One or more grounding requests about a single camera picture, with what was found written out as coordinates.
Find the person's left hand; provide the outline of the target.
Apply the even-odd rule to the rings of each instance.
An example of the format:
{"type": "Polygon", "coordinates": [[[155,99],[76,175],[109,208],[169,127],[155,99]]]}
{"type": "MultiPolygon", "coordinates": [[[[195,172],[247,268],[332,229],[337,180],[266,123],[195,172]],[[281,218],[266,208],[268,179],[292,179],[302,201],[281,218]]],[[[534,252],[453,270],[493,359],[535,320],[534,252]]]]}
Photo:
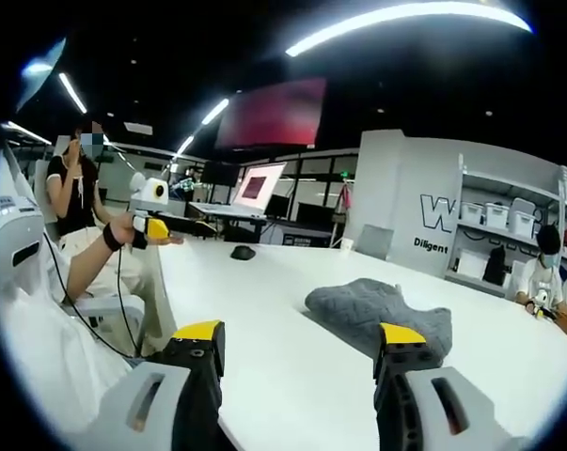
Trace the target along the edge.
{"type": "MultiPolygon", "coordinates": [[[[123,245],[132,244],[134,240],[133,214],[122,213],[114,217],[103,232],[103,240],[112,252],[117,252],[123,245]]],[[[150,240],[149,245],[182,244],[183,238],[169,237],[166,240],[150,240]]]]}

